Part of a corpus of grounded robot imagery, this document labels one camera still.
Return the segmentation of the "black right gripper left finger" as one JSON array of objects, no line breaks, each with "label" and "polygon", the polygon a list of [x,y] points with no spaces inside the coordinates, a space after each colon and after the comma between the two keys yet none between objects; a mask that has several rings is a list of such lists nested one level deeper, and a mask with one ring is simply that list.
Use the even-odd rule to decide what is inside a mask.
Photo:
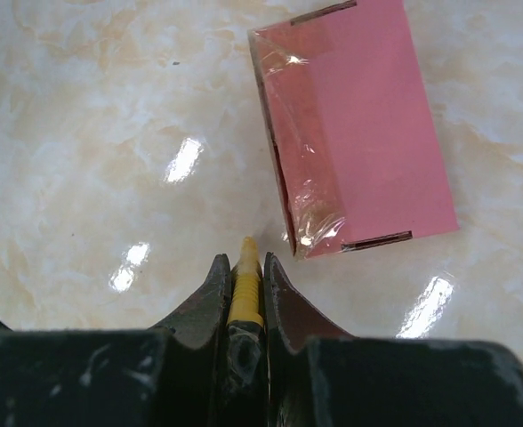
[{"label": "black right gripper left finger", "polygon": [[16,331],[0,321],[0,426],[212,426],[229,259],[143,329]]}]

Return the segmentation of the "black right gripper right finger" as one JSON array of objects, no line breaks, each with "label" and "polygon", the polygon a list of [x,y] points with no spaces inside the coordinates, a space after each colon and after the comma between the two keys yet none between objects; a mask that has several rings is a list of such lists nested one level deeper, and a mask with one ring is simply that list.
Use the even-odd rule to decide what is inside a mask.
[{"label": "black right gripper right finger", "polygon": [[523,426],[523,364],[494,342],[353,336],[274,254],[263,287],[271,426]]}]

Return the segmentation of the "yellow utility knife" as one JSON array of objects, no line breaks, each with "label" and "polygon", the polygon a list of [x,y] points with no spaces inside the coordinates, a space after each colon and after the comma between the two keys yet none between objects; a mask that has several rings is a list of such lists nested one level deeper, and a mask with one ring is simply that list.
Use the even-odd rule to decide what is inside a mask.
[{"label": "yellow utility knife", "polygon": [[243,239],[232,269],[233,291],[227,319],[227,374],[223,386],[228,399],[254,395],[259,389],[264,360],[265,325],[262,315],[262,268],[252,237]]}]

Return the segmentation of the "pink express box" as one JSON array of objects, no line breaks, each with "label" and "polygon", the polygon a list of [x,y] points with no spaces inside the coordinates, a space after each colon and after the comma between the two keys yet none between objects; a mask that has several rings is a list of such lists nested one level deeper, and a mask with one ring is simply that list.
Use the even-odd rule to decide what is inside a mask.
[{"label": "pink express box", "polygon": [[400,1],[345,1],[248,41],[295,257],[457,229]]}]

